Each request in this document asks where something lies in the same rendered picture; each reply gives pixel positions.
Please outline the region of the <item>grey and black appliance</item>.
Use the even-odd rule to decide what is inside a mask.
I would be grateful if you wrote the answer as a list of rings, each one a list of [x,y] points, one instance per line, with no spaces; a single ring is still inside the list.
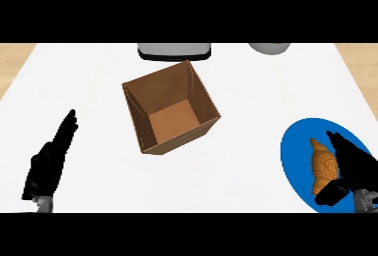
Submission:
[[[212,56],[210,43],[139,43],[139,56],[153,61],[198,61]]]

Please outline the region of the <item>blue plate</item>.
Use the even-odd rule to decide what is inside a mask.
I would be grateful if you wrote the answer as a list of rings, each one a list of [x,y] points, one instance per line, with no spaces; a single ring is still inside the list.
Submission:
[[[339,132],[342,136],[367,152],[362,141],[337,123],[323,118],[306,118],[297,121],[286,131],[281,141],[281,162],[291,186],[308,205],[321,213],[355,213],[355,193],[334,205],[318,205],[315,202],[311,139],[315,138],[331,153],[336,152],[327,132]]]

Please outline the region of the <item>golden brown croissant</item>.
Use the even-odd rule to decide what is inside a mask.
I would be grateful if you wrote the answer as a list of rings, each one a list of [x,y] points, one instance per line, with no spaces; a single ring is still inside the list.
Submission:
[[[339,166],[336,155],[315,138],[311,139],[311,145],[314,149],[312,172],[315,178],[312,192],[318,195],[328,183],[339,178]]]

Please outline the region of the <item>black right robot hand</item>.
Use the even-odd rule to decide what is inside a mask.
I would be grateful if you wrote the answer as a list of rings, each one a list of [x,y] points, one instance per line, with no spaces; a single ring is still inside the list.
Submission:
[[[327,132],[336,152],[339,178],[315,195],[318,205],[334,206],[359,189],[378,192],[378,160],[339,132]]]

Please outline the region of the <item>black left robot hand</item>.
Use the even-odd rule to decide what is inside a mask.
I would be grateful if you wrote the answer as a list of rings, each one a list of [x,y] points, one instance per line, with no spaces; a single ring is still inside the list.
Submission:
[[[32,158],[23,192],[24,200],[33,200],[40,196],[54,196],[77,129],[76,110],[71,110],[60,125],[54,140],[43,145],[40,152]]]

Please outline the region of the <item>brown cardboard box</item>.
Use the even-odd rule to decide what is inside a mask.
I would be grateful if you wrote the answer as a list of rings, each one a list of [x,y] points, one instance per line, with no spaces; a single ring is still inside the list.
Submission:
[[[222,115],[190,61],[123,83],[144,154],[165,155],[203,137]]]

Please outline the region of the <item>grey round container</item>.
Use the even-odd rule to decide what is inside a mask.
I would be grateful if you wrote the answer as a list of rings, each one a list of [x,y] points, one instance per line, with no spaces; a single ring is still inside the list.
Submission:
[[[252,43],[252,48],[266,55],[278,55],[290,48],[290,43]]]

